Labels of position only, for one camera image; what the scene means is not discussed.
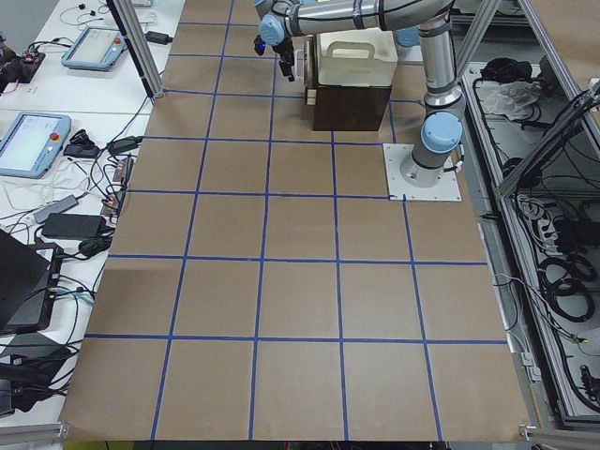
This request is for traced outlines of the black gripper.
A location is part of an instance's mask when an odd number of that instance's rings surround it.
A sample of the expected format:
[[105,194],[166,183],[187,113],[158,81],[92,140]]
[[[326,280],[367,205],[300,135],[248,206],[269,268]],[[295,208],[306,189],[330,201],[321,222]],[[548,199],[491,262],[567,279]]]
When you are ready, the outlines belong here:
[[[263,40],[260,35],[257,35],[253,40],[254,52],[259,56],[263,56],[268,44]],[[294,68],[294,47],[293,42],[289,37],[285,37],[279,44],[271,45],[273,51],[279,55],[280,61],[279,67],[283,76],[287,76],[290,83],[295,81],[295,68]]]

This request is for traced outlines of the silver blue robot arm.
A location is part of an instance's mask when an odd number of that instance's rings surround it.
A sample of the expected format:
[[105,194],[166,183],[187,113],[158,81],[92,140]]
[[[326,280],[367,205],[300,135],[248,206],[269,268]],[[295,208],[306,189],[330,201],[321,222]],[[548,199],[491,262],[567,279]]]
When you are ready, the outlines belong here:
[[400,39],[415,30],[430,113],[458,113],[463,101],[451,34],[452,1],[255,1],[260,18],[257,52],[270,46],[282,74],[293,76],[293,38],[379,29]]

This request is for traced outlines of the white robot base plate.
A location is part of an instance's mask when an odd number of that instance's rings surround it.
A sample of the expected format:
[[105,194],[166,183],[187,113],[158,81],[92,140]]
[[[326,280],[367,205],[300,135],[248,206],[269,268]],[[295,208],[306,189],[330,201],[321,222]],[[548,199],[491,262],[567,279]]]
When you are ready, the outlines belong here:
[[413,161],[413,144],[384,143],[383,161],[390,201],[447,202],[462,200],[451,156],[438,169],[424,169]]

